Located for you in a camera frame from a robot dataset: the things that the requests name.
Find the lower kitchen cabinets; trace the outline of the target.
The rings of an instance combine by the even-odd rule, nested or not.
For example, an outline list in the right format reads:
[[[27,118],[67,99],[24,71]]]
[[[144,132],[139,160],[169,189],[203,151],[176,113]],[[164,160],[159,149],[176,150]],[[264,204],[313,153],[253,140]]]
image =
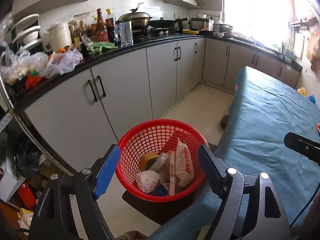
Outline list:
[[[58,161],[81,170],[132,127],[161,117],[198,83],[231,92],[245,66],[291,87],[302,71],[295,62],[236,40],[159,40],[50,80],[29,97],[23,113]]]

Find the blue plastic bag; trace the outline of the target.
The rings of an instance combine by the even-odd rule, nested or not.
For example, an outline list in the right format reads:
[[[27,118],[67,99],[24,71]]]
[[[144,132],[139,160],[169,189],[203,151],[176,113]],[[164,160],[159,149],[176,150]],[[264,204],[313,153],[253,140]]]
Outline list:
[[[308,97],[308,100],[310,100],[313,104],[316,104],[316,98],[315,98],[314,95],[310,95],[310,96]]]

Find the black frying pan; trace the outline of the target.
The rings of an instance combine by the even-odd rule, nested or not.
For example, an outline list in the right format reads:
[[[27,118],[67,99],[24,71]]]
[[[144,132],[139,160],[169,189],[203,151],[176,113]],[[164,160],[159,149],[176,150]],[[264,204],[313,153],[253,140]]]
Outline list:
[[[174,26],[176,23],[180,23],[183,21],[189,21],[190,17],[186,18],[178,18],[175,20],[164,20],[161,18],[160,20],[150,20],[149,21],[149,26],[157,29],[164,29],[164,28],[171,28]]]

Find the dark soy sauce bottle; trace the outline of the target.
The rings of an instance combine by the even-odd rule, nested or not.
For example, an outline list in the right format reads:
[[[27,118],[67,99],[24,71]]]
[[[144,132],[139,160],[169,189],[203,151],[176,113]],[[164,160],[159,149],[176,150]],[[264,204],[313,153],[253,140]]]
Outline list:
[[[105,24],[106,24],[106,29],[107,29],[107,32],[108,32],[108,40],[109,42],[111,43],[117,43],[117,39],[116,39],[116,36],[114,34],[114,28],[115,28],[115,25],[116,25],[116,19],[115,19],[115,16],[112,14],[112,11],[111,9],[106,9],[106,12],[107,12],[107,17],[105,19]]]

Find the blue table cloth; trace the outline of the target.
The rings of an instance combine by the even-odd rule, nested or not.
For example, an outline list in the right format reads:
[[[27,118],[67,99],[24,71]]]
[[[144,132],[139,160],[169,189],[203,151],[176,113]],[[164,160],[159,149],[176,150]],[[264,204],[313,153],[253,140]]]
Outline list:
[[[284,138],[293,132],[319,141],[319,109],[293,88],[251,67],[241,71],[236,83],[229,120],[214,154],[242,174],[270,176],[292,238],[297,238],[319,185],[319,166],[287,148]]]

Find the clear plastic bags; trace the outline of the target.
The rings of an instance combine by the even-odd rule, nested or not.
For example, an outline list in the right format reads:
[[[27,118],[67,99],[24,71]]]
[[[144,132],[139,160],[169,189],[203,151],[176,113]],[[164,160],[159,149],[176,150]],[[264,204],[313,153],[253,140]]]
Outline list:
[[[50,56],[43,52],[31,55],[25,50],[18,56],[5,46],[1,52],[1,78],[5,83],[13,85],[29,74],[49,79],[70,73],[83,60],[83,55],[78,51],[80,46],[81,43],[76,43],[67,51]]]

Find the red plastic basket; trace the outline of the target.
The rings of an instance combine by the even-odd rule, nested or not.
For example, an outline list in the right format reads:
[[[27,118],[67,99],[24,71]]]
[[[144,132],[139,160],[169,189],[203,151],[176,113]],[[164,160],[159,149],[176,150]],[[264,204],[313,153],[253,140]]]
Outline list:
[[[198,149],[206,144],[198,130],[181,121],[144,122],[119,141],[117,178],[139,199],[155,203],[180,200],[204,181]]]

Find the red label sauce bottle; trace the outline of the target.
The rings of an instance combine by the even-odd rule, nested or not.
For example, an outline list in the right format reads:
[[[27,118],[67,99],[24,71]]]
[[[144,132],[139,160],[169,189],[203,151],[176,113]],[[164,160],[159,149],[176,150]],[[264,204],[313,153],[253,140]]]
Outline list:
[[[97,40],[99,42],[108,42],[108,32],[100,8],[97,9]]]

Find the steel lidded wok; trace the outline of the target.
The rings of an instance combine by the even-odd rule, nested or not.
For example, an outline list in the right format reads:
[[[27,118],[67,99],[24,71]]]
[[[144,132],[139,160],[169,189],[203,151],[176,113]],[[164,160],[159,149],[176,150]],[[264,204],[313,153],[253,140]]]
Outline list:
[[[131,9],[130,13],[123,14],[118,18],[118,22],[129,22],[131,21],[132,30],[145,30],[150,25],[150,20],[152,17],[147,12],[138,11],[140,5],[142,3],[138,3],[135,9]]]

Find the white rice cooker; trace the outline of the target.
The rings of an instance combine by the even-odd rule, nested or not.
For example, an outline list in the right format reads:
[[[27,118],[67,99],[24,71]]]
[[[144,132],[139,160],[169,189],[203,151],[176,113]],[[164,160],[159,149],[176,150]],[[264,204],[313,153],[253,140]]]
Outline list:
[[[56,22],[46,30],[40,31],[42,46],[46,53],[56,53],[59,49],[72,45],[67,22]]]

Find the yellow plastic bag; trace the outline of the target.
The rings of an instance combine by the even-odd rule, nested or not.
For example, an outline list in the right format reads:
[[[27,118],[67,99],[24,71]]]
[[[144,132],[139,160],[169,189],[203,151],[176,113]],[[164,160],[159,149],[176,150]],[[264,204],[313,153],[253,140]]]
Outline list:
[[[300,95],[302,95],[302,96],[304,96],[304,97],[307,97],[306,90],[305,90],[304,87],[298,88],[298,89],[297,89],[297,92],[298,92]]]

